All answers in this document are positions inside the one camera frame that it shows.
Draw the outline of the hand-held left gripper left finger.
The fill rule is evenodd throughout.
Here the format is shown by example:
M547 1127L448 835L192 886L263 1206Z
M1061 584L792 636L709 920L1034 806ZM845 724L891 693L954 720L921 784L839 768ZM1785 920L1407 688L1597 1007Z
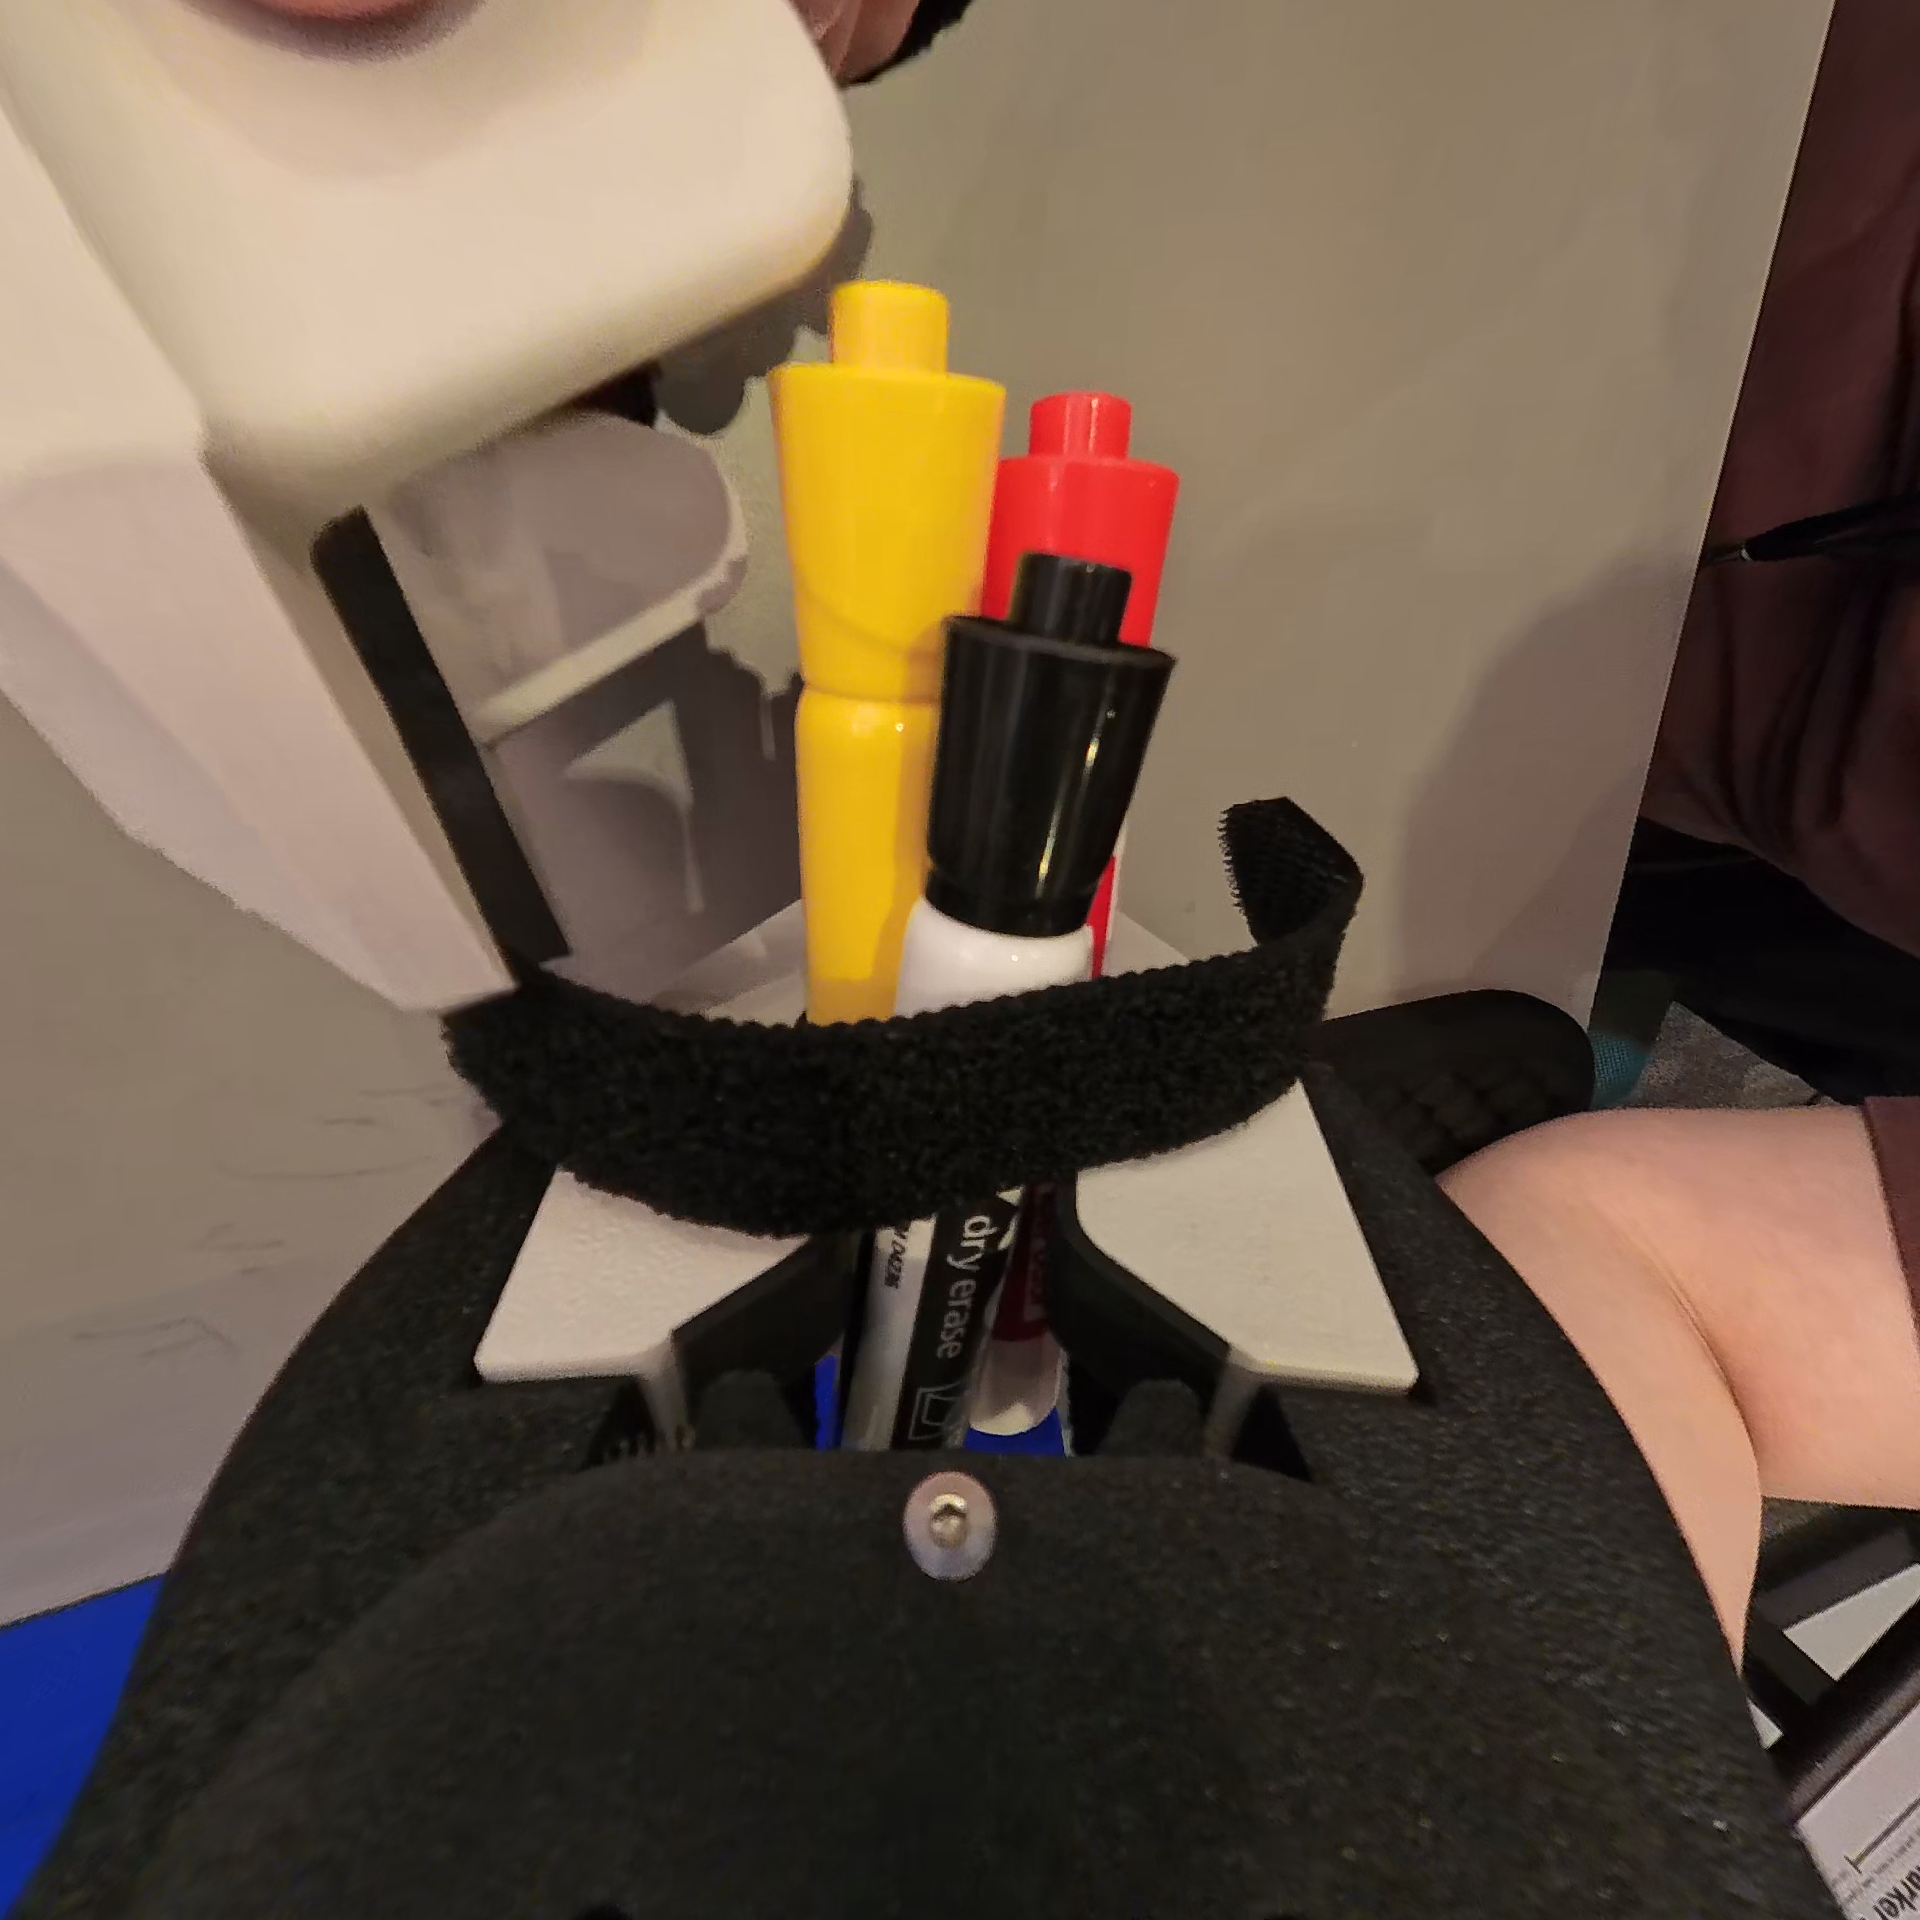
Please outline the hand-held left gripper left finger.
M565 977L474 1015L474 1075L552 1180L481 1335L490 1385L607 1382L652 1449L815 1449L867 1232L818 1196L802 910L665 1003Z

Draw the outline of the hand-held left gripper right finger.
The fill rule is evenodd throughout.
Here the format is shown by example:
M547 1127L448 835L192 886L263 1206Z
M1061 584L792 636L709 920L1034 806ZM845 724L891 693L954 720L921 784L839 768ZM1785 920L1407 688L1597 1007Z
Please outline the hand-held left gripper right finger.
M1221 1136L1063 1187L1053 1335L1098 1449L1121 1403L1175 1380L1204 1449L1275 1446L1284 1387L1407 1397L1419 1364L1297 1083Z

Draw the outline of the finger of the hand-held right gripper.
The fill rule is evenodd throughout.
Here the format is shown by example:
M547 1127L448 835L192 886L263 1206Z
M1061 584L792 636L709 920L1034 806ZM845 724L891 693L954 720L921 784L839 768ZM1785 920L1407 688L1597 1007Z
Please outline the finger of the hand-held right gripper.
M372 531L348 520L344 582L402 726L10 116L3 173L5 700L130 839L402 1009L561 960Z
M379 545L475 739L504 739L720 611L746 512L698 441L576 411L372 507Z

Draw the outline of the yellow marker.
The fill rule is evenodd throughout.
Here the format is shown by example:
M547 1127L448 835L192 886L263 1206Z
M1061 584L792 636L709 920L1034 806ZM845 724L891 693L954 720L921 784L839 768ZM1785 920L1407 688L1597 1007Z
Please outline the yellow marker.
M948 368L944 294L833 293L829 356L771 372L802 694L808 1020L895 1012L927 875L946 619L978 607L1007 391Z

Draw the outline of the red cap marker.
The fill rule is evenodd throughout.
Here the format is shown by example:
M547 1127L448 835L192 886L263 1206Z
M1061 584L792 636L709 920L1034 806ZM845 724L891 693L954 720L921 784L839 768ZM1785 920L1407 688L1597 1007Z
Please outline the red cap marker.
M1180 476L1131 452L1135 408L1112 392L1069 391L1036 399L1026 449L999 464L980 613L1008 616L1017 567L1028 553L1128 571L1131 590L1114 636L1147 647L1177 512ZM994 1443L1036 1433L1063 1392L1063 1351L1042 1301L1053 1190L1031 1188L999 1288L972 1427Z

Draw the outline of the black cap marker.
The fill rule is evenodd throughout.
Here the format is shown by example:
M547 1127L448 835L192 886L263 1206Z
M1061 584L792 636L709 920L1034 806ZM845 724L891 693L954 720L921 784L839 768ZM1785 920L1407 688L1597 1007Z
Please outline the black cap marker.
M1091 977L1089 918L1173 668L1121 643L1131 588L1122 567L1036 550L1008 616L946 622L898 1016ZM962 1445L1023 1206L1017 1184L876 1229L841 1368L844 1449Z

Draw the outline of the person's left forearm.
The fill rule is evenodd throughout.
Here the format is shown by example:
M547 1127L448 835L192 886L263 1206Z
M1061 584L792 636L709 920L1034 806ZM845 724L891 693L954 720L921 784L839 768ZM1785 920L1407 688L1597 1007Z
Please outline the person's left forearm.
M1764 1500L1915 1508L1915 1097L1585 1112L1440 1187L1623 1416L1736 1660Z

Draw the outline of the person's right hand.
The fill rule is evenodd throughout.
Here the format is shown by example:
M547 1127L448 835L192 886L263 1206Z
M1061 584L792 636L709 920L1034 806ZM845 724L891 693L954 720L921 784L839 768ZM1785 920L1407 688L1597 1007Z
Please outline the person's right hand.
M920 1L797 1L795 8L833 77L852 85L896 56Z

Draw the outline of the dark trousers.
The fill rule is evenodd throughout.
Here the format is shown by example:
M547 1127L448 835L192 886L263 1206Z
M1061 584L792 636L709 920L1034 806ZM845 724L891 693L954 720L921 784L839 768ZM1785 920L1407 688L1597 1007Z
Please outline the dark trousers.
M1739 848L1634 827L1592 1007L1650 1051L1673 1005L1842 1103L1919 1094L1919 961Z

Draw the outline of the blue plastic bin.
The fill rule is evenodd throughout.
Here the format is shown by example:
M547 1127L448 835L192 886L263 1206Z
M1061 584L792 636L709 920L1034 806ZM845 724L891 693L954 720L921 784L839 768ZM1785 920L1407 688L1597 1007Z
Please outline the blue plastic bin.
M3 1628L3 1916L80 1796L157 1596L156 1574Z

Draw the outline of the black framed tag sign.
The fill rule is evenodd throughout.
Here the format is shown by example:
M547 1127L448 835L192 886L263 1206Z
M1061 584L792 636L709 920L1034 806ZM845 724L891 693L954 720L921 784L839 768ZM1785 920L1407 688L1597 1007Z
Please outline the black framed tag sign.
M1835 1905L1919 1916L1919 1571L1853 1560L1763 1596L1744 1686Z

